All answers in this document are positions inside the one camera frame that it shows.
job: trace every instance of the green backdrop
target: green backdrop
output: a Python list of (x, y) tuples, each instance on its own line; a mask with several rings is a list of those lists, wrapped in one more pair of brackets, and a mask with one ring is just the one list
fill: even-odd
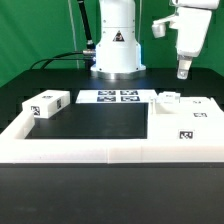
[[(98, 0), (85, 0), (93, 40), (100, 40)], [(74, 50), (67, 0), (0, 0), (0, 86), (28, 69), (35, 61)], [(85, 48), (85, 36), (77, 0), (72, 0), (78, 49)], [(139, 0), (136, 0), (138, 23)], [(148, 68), (176, 67), (176, 30), (154, 39), (152, 21), (174, 13), (168, 0), (143, 0), (141, 45), (143, 64)], [(213, 13), (199, 58), (193, 67), (211, 68), (224, 75), (224, 3)], [(51, 67), (75, 67), (74, 62), (55, 62)]]

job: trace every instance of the rectangular block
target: rectangular block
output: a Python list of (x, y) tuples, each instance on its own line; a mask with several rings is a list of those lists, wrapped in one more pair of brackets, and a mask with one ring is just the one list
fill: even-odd
[(36, 118), (50, 118), (70, 104), (70, 92), (46, 90), (22, 103), (23, 110), (33, 111)]
[(34, 115), (30, 111), (22, 111), (2, 132), (0, 139), (24, 139), (34, 127)]

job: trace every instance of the black surface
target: black surface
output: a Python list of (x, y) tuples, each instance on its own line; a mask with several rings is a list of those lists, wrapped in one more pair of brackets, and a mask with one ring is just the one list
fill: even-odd
[(49, 120), (36, 119), (27, 139), (146, 137), (146, 104), (72, 104)]
[[(186, 81), (176, 79), (175, 69), (151, 69), (145, 78), (119, 82), (91, 79), (85, 71), (26, 71), (0, 88), (0, 128), (17, 116), (24, 100), (46, 89), (69, 90), (72, 102), (79, 89), (177, 91), (214, 97), (223, 108), (223, 87), (224, 78), (207, 69), (193, 69)], [(221, 224), (223, 206), (223, 163), (0, 165), (4, 224)]]

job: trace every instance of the black cable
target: black cable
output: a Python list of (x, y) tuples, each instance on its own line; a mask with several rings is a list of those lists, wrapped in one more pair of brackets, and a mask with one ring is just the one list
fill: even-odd
[(77, 2), (79, 4), (79, 9), (82, 15), (82, 21), (84, 25), (85, 34), (86, 34), (86, 39), (87, 39), (86, 46), (88, 49), (95, 49), (95, 44), (92, 41), (92, 36), (91, 36), (91, 31), (89, 27), (89, 21), (88, 21), (88, 17), (86, 13), (84, 0), (77, 0)]
[(32, 64), (32, 66), (30, 66), (30, 70), (32, 70), (35, 67), (35, 65), (37, 65), (41, 62), (44, 62), (44, 61), (50, 61), (48, 63), (48, 64), (50, 64), (53, 61), (75, 61), (75, 60), (88, 61), (88, 60), (91, 60), (91, 58), (46, 58), (46, 59), (39, 60), (39, 61), (35, 62), (34, 64)]
[(63, 57), (67, 57), (67, 56), (72, 56), (72, 55), (77, 55), (77, 54), (82, 54), (82, 51), (74, 51), (74, 52), (68, 52), (68, 53), (64, 53), (64, 54), (59, 54), (54, 56), (53, 58), (49, 59), (48, 61), (46, 61), (40, 69), (45, 69), (45, 67), (47, 67), (48, 64), (50, 64), (52, 61), (54, 61), (55, 58), (63, 58)]

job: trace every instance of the raised white ledge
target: raised white ledge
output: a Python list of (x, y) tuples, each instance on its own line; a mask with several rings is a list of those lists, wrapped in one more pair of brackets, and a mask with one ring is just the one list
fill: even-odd
[(1, 140), (0, 163), (224, 162), (224, 140)]

